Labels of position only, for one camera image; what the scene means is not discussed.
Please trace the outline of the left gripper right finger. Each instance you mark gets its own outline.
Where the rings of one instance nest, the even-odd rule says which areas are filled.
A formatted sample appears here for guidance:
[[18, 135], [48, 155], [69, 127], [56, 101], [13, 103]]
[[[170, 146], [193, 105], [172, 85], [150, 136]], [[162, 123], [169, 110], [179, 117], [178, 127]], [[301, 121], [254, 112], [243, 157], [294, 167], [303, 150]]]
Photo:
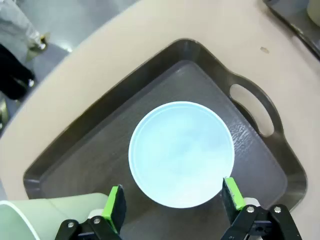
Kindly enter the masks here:
[[264, 209], [255, 198], [243, 197], [235, 180], [225, 177], [221, 196], [230, 223], [222, 240], [300, 240], [302, 237], [288, 208], [276, 204]]

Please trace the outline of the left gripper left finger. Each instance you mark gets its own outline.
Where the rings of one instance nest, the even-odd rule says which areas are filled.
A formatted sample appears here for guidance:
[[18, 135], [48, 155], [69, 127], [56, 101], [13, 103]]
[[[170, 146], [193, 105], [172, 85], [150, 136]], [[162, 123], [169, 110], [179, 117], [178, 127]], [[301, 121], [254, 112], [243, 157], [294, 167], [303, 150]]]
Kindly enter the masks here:
[[79, 223], [75, 219], [63, 221], [56, 240], [120, 240], [120, 231], [127, 211], [122, 185], [113, 186], [101, 214]]

